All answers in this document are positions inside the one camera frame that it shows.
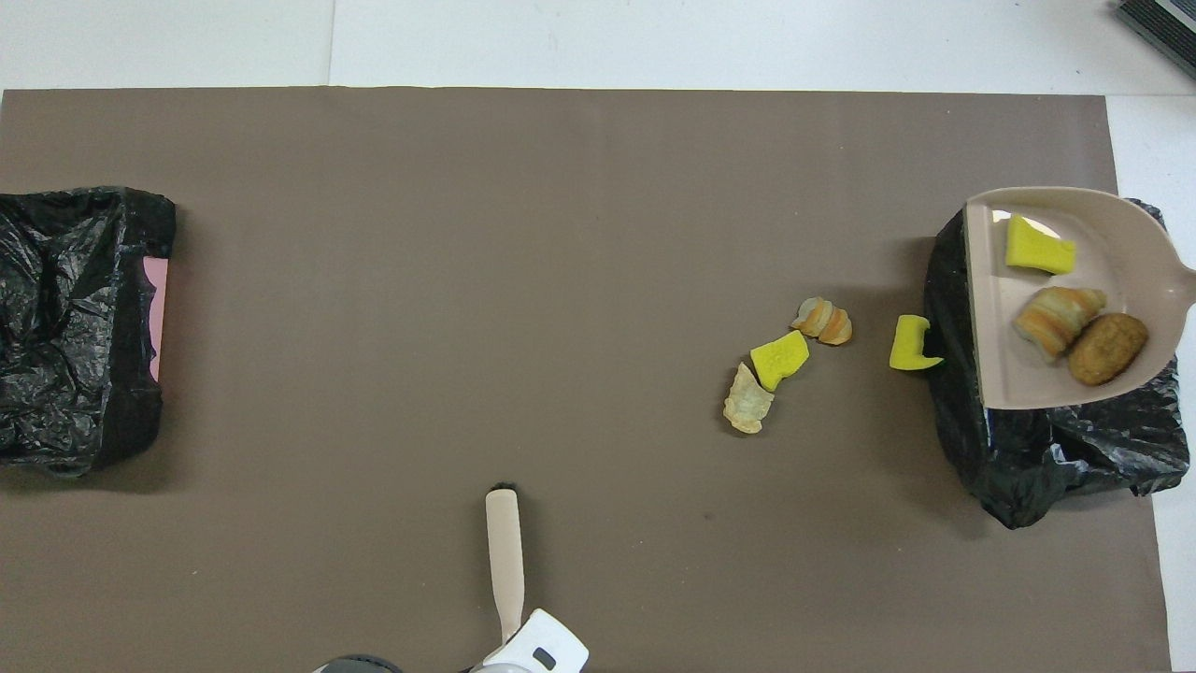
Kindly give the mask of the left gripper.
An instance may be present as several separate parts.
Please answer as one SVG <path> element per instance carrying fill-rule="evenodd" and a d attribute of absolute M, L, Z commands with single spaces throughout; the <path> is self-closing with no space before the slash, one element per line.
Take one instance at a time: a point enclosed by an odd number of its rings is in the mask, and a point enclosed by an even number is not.
<path fill-rule="evenodd" d="M 488 673 L 584 673 L 588 648 L 565 623 L 535 608 L 512 638 L 488 656 Z"/>

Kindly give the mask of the beige hand brush black bristles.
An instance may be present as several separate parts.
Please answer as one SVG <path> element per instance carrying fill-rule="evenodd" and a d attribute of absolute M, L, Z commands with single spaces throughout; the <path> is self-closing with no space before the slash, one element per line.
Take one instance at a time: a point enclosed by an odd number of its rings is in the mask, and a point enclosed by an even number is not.
<path fill-rule="evenodd" d="M 526 596 L 520 492 L 513 482 L 499 482 L 486 492 L 484 524 L 492 600 L 498 613 L 500 642 L 505 644 L 524 623 Z"/>

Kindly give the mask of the pale dumpling toy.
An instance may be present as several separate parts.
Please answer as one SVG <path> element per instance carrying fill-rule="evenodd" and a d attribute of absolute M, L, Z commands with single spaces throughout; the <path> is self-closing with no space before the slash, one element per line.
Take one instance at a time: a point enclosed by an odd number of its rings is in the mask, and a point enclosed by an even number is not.
<path fill-rule="evenodd" d="M 759 385 L 748 365 L 736 366 L 730 392 L 722 402 L 722 417 L 736 432 L 745 435 L 759 434 L 763 421 L 770 412 L 775 394 Z"/>

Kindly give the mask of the yellow sponge piece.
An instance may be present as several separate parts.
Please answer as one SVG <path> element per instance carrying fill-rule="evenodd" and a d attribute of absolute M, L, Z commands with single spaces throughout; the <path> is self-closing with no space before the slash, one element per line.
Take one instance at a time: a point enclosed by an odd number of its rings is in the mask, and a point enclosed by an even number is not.
<path fill-rule="evenodd" d="M 928 332 L 930 332 L 930 320 L 923 316 L 898 316 L 893 324 L 889 367 L 893 371 L 927 371 L 941 365 L 944 357 L 927 356 L 925 353 Z"/>
<path fill-rule="evenodd" d="M 1048 274 L 1069 274 L 1078 259 L 1076 243 L 1055 235 L 1042 224 L 1012 213 L 1005 227 L 1003 263 Z"/>
<path fill-rule="evenodd" d="M 765 342 L 750 350 L 759 386 L 769 393 L 774 393 L 782 380 L 803 369 L 808 357 L 806 336 L 798 331 L 791 331 L 779 339 Z"/>

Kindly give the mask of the orange striped croissant toy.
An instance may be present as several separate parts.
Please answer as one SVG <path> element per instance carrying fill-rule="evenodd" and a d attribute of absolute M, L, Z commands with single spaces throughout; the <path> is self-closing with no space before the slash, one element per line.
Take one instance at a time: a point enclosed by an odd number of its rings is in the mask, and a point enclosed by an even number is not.
<path fill-rule="evenodd" d="M 825 345 L 846 345 L 853 337 L 853 322 L 846 308 L 816 295 L 800 304 L 791 329 Z"/>

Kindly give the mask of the pale croissant toy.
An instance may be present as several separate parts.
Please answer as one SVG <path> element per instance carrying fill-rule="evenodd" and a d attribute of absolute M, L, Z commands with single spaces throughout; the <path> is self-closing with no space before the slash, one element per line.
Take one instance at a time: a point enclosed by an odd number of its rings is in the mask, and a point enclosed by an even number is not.
<path fill-rule="evenodd" d="M 1014 332 L 1052 365 L 1074 344 L 1090 322 L 1102 314 L 1107 295 L 1090 287 L 1051 286 L 1035 293 L 1013 320 Z"/>

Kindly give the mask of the brown bread roll toy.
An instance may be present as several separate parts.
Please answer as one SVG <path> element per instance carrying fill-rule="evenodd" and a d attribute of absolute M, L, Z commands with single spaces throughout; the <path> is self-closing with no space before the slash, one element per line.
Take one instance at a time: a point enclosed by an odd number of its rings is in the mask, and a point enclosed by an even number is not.
<path fill-rule="evenodd" d="M 1068 353 L 1068 371 L 1085 386 L 1103 386 L 1127 371 L 1145 349 L 1149 331 L 1127 312 L 1098 316 L 1084 329 Z"/>

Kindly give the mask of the beige plastic dustpan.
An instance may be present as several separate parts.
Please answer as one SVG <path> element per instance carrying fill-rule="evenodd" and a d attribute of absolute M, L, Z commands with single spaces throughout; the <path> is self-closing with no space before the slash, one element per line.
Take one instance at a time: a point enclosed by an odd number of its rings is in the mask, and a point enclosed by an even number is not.
<path fill-rule="evenodd" d="M 1005 263 L 1011 218 L 1074 241 L 1072 273 L 1052 274 Z M 1174 357 L 1196 271 L 1174 251 L 1165 227 L 1123 197 L 1072 186 L 991 189 L 962 208 L 974 316 L 975 369 L 987 408 L 1063 408 L 1110 399 L 1149 383 Z M 1064 361 L 1048 363 L 1014 332 L 1015 317 L 1050 286 L 1088 287 L 1106 295 L 1111 312 L 1143 322 L 1148 338 L 1128 369 L 1102 386 L 1074 379 Z"/>

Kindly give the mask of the black bag lined pink bin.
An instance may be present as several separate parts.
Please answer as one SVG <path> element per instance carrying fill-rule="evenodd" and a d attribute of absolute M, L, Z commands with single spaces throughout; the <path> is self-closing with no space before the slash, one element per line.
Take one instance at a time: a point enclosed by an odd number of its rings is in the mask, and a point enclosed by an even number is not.
<path fill-rule="evenodd" d="M 0 194 L 0 467 L 77 478 L 152 447 L 145 263 L 176 233 L 173 201 L 140 189 Z"/>

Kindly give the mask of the brown paper table mat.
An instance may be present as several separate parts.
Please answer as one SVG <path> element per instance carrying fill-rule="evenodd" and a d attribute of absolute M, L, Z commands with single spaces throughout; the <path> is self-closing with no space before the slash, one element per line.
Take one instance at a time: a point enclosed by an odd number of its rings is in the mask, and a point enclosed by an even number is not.
<path fill-rule="evenodd" d="M 889 368 L 933 238 L 996 186 L 1118 186 L 1056 94 L 8 91 L 0 192 L 178 206 L 161 434 L 0 470 L 0 673 L 460 669 L 483 497 L 586 673 L 1167 669 L 1152 503 L 1008 531 Z M 810 296 L 759 434 L 740 362 Z"/>

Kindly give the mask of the dark ribbed box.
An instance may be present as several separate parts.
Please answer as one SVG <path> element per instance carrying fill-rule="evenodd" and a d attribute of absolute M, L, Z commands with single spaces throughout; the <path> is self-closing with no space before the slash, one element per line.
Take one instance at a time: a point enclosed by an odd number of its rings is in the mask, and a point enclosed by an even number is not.
<path fill-rule="evenodd" d="M 1115 12 L 1158 50 L 1196 59 L 1196 0 L 1119 0 Z"/>

